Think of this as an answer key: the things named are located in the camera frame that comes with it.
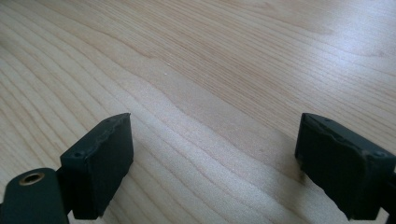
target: black clamp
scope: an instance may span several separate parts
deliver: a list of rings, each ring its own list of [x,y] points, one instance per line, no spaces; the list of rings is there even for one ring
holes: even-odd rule
[[[35,169],[7,185],[0,223],[68,223],[97,219],[133,162],[130,114],[103,120],[62,156],[58,171]]]
[[[331,119],[303,114],[295,157],[348,219],[375,220],[383,207],[387,223],[396,223],[393,154]]]

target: clamp jaw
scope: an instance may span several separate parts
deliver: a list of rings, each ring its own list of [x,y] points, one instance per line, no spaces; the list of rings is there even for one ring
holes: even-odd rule
[[[127,175],[134,147],[130,114],[103,120],[61,156],[61,168],[35,169],[13,178],[0,223],[68,223],[102,216]]]
[[[385,149],[331,119],[303,114],[295,157],[348,219],[375,220],[383,207],[396,223],[396,157]]]

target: light wood surface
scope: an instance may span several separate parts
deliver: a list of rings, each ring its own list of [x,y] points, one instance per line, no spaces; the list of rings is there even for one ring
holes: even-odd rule
[[[130,112],[93,223],[348,223],[299,171],[300,116],[396,153],[395,40],[390,0],[0,1],[0,196]]]

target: wooden table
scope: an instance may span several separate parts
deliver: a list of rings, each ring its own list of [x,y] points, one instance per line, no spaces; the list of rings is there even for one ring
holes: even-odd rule
[[[293,157],[300,116],[396,153],[395,27],[390,0],[2,0],[0,196],[130,112],[134,164],[93,223],[348,223]]]

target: hole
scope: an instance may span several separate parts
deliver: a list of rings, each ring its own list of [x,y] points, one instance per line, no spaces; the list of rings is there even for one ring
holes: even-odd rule
[[[43,173],[30,174],[20,180],[20,185],[22,186],[33,185],[38,181],[40,181],[42,178],[44,178]]]
[[[376,155],[377,157],[385,157],[387,154],[384,153],[384,152],[377,151],[377,152],[375,153],[375,155]]]

